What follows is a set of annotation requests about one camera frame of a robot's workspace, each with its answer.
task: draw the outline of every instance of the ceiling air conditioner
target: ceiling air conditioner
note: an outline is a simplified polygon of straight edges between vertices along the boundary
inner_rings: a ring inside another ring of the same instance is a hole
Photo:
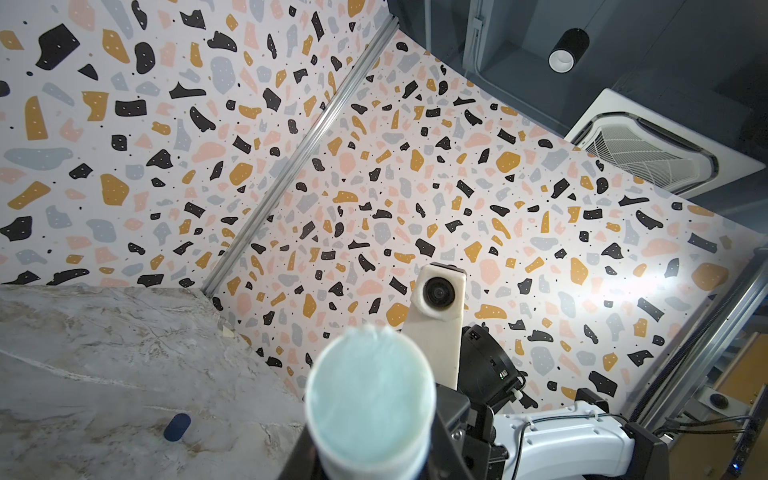
[[[682,198],[765,167],[609,89],[600,93],[565,139]]]

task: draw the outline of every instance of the terrazzo pattern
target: terrazzo pattern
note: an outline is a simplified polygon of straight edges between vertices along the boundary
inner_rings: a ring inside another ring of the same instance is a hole
[[[189,287],[389,14],[380,0],[0,7],[0,283]]]
[[[399,32],[214,298],[302,396],[347,326],[400,326],[419,268],[467,271],[526,409],[619,409],[764,238],[532,124]]]

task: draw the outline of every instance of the white vent grille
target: white vent grille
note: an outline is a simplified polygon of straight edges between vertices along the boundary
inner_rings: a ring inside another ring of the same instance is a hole
[[[697,161],[661,150],[622,124],[606,124],[585,150],[636,177],[666,190],[700,181]]]

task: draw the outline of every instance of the black knob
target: black knob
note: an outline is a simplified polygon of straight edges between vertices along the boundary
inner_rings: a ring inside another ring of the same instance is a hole
[[[728,408],[728,398],[726,398],[725,395],[721,395],[719,393],[713,393],[710,395],[710,403],[718,409],[727,409]]]

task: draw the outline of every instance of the wall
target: wall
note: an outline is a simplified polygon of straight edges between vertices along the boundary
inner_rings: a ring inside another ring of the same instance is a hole
[[[189,290],[0,287],[0,477],[275,478],[303,405],[217,318]]]
[[[618,410],[765,241],[575,151],[402,33],[368,79],[218,292],[298,396],[346,327],[399,326],[436,261],[467,271],[465,324],[528,374],[528,408],[589,387]]]
[[[53,0],[0,14],[0,283],[192,286],[387,10]]]

